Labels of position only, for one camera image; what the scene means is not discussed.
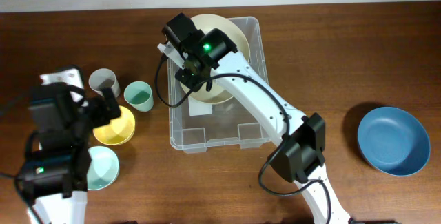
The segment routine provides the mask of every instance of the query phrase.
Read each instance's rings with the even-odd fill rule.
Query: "white cup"
[[[102,88],[111,88],[115,97],[121,92],[115,73],[106,68],[98,69],[90,75],[89,86],[101,96],[103,96]]]

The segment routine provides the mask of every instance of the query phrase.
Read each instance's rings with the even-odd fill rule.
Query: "light blue bowl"
[[[358,146],[378,170],[394,176],[410,176],[429,161],[429,135],[408,112],[393,107],[377,108],[358,126]]]

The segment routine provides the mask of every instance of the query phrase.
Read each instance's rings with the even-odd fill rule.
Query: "yellow bowl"
[[[119,106],[121,117],[94,129],[95,138],[104,145],[121,145],[132,138],[135,133],[135,117],[126,107]]]

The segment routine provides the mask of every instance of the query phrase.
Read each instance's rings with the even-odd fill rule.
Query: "brown table surface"
[[[441,3],[363,3],[245,8],[100,10],[0,14],[0,105],[39,82],[39,75],[77,64],[85,80],[98,68],[115,71],[121,89],[153,85],[164,41],[161,28],[179,12],[260,21],[269,82],[288,102],[327,122],[327,171],[342,206],[362,220],[441,220]],[[167,71],[160,75],[167,93]],[[96,94],[86,86],[89,96]],[[118,99],[127,106],[123,97]],[[278,198],[257,184],[275,149],[213,147],[186,154],[169,142],[168,109],[157,96],[148,113],[133,111],[136,133],[118,154],[121,172],[110,187],[88,194],[86,223],[308,223],[302,196]],[[0,170],[15,173],[35,129],[27,101],[0,119]],[[431,158],[416,175],[394,177],[369,166],[356,140],[367,111],[403,108],[431,139]],[[91,136],[91,145],[100,143]],[[264,181],[293,190],[272,169]],[[12,182],[0,179],[2,223],[27,223]]]

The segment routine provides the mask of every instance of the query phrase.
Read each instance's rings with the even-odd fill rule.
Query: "beige plate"
[[[229,19],[215,15],[215,14],[200,14],[192,17],[192,21],[196,28],[202,30],[205,34],[210,32],[214,28],[218,28],[224,32],[236,45],[239,51],[243,53],[243,56],[249,61],[249,44],[247,38],[243,34],[236,24],[232,23]],[[185,93],[189,91],[189,88],[185,87],[181,83],[181,87]],[[198,92],[193,92],[190,95],[193,99],[201,101],[203,103],[219,104],[224,103],[233,98],[233,96],[221,86],[213,83],[212,89],[208,92],[205,90],[205,83]]]

